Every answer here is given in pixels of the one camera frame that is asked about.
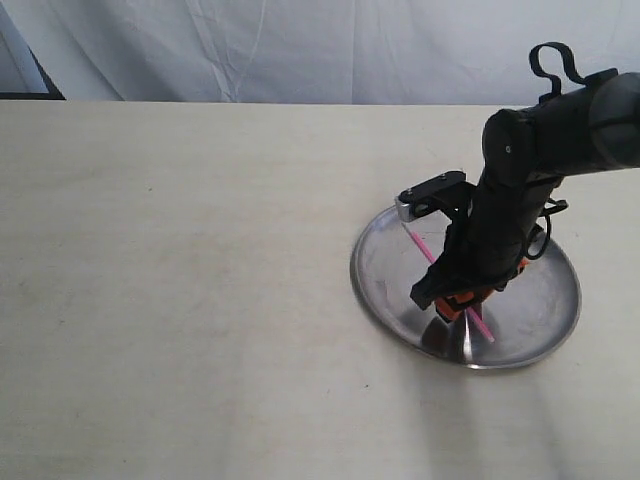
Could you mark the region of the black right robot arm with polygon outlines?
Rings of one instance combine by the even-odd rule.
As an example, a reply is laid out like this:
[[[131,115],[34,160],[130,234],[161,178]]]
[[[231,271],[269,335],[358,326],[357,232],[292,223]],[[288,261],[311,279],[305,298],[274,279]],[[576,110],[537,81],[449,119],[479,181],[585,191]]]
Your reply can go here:
[[[538,218],[565,209],[551,195],[570,176],[639,165],[639,76],[592,75],[584,88],[536,106],[501,109],[482,134],[477,184],[451,171],[400,194],[410,216],[451,221],[441,255],[411,289],[420,309],[449,321],[519,275],[540,232]]]

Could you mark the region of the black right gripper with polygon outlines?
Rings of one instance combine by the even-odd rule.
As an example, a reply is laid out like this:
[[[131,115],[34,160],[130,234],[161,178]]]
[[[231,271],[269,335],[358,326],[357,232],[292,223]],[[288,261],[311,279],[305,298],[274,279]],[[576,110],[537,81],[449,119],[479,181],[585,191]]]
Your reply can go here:
[[[523,259],[555,181],[537,181],[518,188],[475,186],[468,215],[451,221],[444,249],[410,298],[422,310],[434,303],[447,323],[479,304],[521,275]]]

